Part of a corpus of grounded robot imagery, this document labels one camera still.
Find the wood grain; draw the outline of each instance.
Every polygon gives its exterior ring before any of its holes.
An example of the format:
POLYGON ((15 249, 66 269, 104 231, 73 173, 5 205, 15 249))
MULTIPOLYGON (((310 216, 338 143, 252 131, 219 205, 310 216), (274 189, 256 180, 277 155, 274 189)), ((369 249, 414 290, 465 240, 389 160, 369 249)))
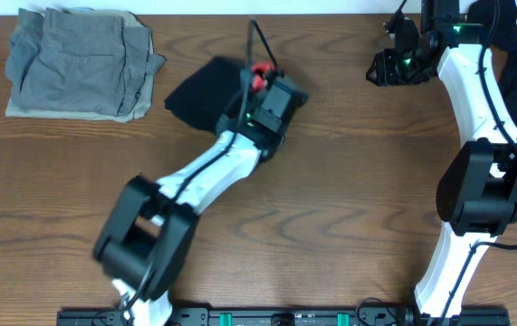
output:
MULTIPOLYGON (((54 324, 61 307, 117 301, 91 247, 121 188, 139 172, 170 174, 214 142, 163 99, 212 56, 242 57, 245 17, 139 19, 168 64, 150 113, 119 124, 6 118, 16 20, 0 17, 0 325, 54 324)), ((459 150, 443 84, 365 81, 390 46, 387 15, 258 19, 311 98, 276 157, 206 210, 173 296, 217 307, 408 301, 438 237, 437 182, 459 150)), ((503 241, 517 241, 517 225, 503 241)), ((490 250, 464 302, 505 304, 517 325, 517 253, 490 250)))

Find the black cable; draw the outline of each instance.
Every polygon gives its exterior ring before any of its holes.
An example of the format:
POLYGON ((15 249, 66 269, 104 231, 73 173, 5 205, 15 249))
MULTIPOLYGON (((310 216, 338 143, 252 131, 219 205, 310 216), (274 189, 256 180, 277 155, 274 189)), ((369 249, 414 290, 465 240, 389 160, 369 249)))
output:
MULTIPOLYGON (((497 129, 502 133, 502 136, 505 138, 505 140, 508 142, 510 147, 512 148, 515 156, 517 157, 517 144, 512 139, 512 137, 508 134, 507 130, 503 126, 503 122, 500 119, 499 114, 497 113, 497 109, 495 108, 495 105, 493 104, 492 95, 490 94, 490 90, 487 87, 487 82, 485 81, 485 70, 483 67, 483 58, 485 56, 485 52, 487 49, 489 49, 493 35, 495 34, 495 30, 497 29, 497 25, 499 23, 500 19, 500 0, 495 0, 493 2, 493 22, 492 26, 490 28, 490 33, 488 35, 487 40, 483 44, 482 50, 479 55, 479 61, 478 61, 478 74, 479 79, 482 84, 483 88, 483 94, 485 95, 485 99, 487 100, 487 103, 490 107, 490 111, 493 115, 493 120, 495 121, 495 125, 497 129)), ((457 289, 459 288, 459 284, 461 284, 461 281, 464 278, 465 272, 467 271, 467 267, 469 266, 469 263, 471 263, 472 258, 474 257, 475 252, 477 251, 477 248, 481 245, 487 245, 494 248, 499 248, 503 250, 517 250, 517 244, 497 244, 497 243, 491 243, 491 242, 476 242, 474 245, 471 246, 469 250, 469 255, 467 255, 467 259, 465 259, 464 266, 461 269, 461 272, 459 273, 459 276, 457 277, 457 280, 455 281, 454 288, 449 293, 449 299, 447 299, 447 302, 445 303, 445 308, 443 313, 441 314, 441 317, 439 318, 439 321, 437 325, 442 325, 443 321, 445 320, 445 316, 447 315, 447 311, 449 310, 449 306, 451 305, 451 302, 453 301, 455 297, 455 293, 457 292, 457 289)))
MULTIPOLYGON (((212 159, 208 160, 203 166, 196 169, 196 171, 194 171, 191 175, 189 175, 188 177, 186 177, 184 179, 184 181, 180 185, 179 189, 177 190, 176 194, 169 200, 168 207, 172 207, 177 202, 179 197, 186 190, 187 186, 192 182, 192 180, 194 178, 196 178, 206 168, 208 168, 212 164, 216 163, 222 156, 227 154, 235 143, 236 137, 238 135, 238 131, 244 120, 246 108, 248 106, 248 96, 249 96, 251 80, 252 80, 252 45, 254 43, 254 33, 253 33, 254 28, 260 35, 260 39, 262 40, 262 43, 264 44, 264 47, 266 48, 266 51, 268 52, 270 59, 273 61, 274 67, 278 67, 278 63, 276 62, 276 59, 274 58, 274 55, 273 55, 272 51, 270 50, 270 46, 268 46, 268 43, 266 42, 266 38, 264 37, 262 30, 260 30, 260 27, 258 26, 258 23, 256 22, 256 20, 252 18, 250 20, 250 23, 248 24, 248 42, 246 44, 246 65, 244 67, 243 86, 242 86, 243 87, 243 89, 242 89, 242 106, 240 107, 240 113, 238 114, 238 119, 235 124, 234 135, 232 136, 232 138, 230 139, 230 141, 228 142, 226 147, 220 153, 215 155, 212 159)), ((151 277, 154 274, 154 265, 155 265, 155 258, 152 258, 152 260, 149 262, 148 269, 146 270, 146 272, 144 272, 143 277, 141 278, 141 282, 139 283, 139 287, 136 290, 135 294, 133 294, 131 299, 129 299, 128 303, 123 305, 123 307, 121 308, 122 312, 130 311, 131 307, 133 307, 135 302, 143 294, 143 292, 145 291, 145 289, 147 288, 147 286, 149 284, 151 277)))
POLYGON ((395 316, 395 314, 393 312, 391 312, 391 310, 387 307, 387 305, 382 302, 379 298, 375 298, 375 297, 368 297, 368 298, 365 298, 363 299, 363 301, 359 302, 359 304, 357 304, 357 308, 355 308, 355 318, 357 318, 359 320, 360 323, 362 323, 364 326, 370 326, 366 321, 364 321, 362 318, 360 318, 359 316, 359 309, 361 308, 360 306, 369 301, 369 300, 374 300, 376 302, 379 302, 380 304, 383 305, 383 308, 385 308, 385 310, 388 312, 389 315, 391 315, 391 317, 393 317, 393 319, 395 321, 389 323, 389 324, 386 324, 385 326, 393 326, 393 325, 396 325, 397 322, 398 322, 398 318, 395 316))
POLYGON ((405 4, 407 3, 407 0, 403 0, 403 2, 401 3, 401 5, 399 6, 399 8, 397 9, 397 11, 401 11, 403 10, 403 6, 405 6, 405 4))
POLYGON ((264 34, 262 33, 260 26, 258 26, 258 23, 256 22, 255 19, 252 19, 250 21, 250 24, 253 24, 254 28, 256 29, 256 32, 258 32, 258 36, 260 36, 260 40, 262 41, 262 44, 264 44, 264 48, 266 48, 266 51, 268 52, 268 56, 270 57, 270 60, 274 64, 274 71, 278 70, 278 62, 276 61, 276 58, 274 58, 274 54, 270 50, 270 46, 268 45, 268 42, 266 42, 266 38, 264 37, 264 34))

